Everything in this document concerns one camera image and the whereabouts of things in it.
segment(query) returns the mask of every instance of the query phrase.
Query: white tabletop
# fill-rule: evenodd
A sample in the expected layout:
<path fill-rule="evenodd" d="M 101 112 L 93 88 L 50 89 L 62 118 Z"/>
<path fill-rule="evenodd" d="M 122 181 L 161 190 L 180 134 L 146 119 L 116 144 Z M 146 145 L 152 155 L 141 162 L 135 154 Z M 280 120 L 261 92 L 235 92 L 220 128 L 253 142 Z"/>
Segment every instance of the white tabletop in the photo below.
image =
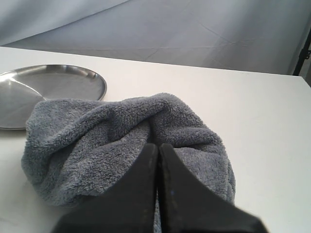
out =
<path fill-rule="evenodd" d="M 178 96 L 223 139 L 236 205 L 272 233 L 310 232 L 311 89 L 301 77 L 0 48 L 0 73 L 41 64 L 100 73 L 106 101 Z M 24 142 L 23 131 L 0 131 L 0 233 L 48 233 L 68 211 L 47 206 L 27 182 Z"/>

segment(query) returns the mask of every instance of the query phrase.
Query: gray towel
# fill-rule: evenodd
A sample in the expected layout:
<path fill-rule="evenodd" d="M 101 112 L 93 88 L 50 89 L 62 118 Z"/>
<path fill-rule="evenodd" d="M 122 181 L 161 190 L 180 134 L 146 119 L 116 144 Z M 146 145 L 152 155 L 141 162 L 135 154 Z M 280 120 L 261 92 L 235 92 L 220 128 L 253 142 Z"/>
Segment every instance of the gray towel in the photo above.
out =
<path fill-rule="evenodd" d="M 48 204 L 75 205 L 84 196 L 102 194 L 147 142 L 171 143 L 203 184 L 228 202 L 234 200 L 234 175 L 220 137 L 173 95 L 120 102 L 43 101 L 26 129 L 22 168 Z"/>

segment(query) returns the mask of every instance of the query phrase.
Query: towel fold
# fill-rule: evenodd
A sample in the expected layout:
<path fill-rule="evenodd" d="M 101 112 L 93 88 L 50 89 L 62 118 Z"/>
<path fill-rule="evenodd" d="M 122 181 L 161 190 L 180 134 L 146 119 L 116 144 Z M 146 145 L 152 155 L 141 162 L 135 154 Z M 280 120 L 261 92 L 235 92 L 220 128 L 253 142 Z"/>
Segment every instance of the towel fold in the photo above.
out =
<path fill-rule="evenodd" d="M 234 174 L 220 137 L 173 95 L 120 102 L 43 101 L 26 129 L 22 168 L 48 204 L 75 205 L 84 196 L 102 194 L 147 142 L 172 144 L 204 185 L 234 200 Z"/>

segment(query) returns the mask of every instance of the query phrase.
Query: stainless steel plate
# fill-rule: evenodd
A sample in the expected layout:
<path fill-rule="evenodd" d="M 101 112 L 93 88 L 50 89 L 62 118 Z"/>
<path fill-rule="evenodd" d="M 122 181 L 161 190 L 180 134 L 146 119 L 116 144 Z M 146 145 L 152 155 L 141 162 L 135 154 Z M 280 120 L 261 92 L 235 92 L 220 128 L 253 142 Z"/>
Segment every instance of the stainless steel plate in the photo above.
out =
<path fill-rule="evenodd" d="M 42 65 L 0 74 L 0 129 L 25 129 L 36 103 L 77 98 L 101 100 L 107 90 L 101 75 L 86 68 Z"/>

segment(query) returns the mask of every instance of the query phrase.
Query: gray fabric backdrop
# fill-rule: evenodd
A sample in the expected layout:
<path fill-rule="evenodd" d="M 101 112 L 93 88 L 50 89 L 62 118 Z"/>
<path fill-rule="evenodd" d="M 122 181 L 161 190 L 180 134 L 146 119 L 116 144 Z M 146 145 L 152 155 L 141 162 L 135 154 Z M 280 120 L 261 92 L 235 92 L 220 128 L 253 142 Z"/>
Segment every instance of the gray fabric backdrop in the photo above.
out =
<path fill-rule="evenodd" d="M 311 0 L 2 0 L 0 45 L 291 74 Z"/>

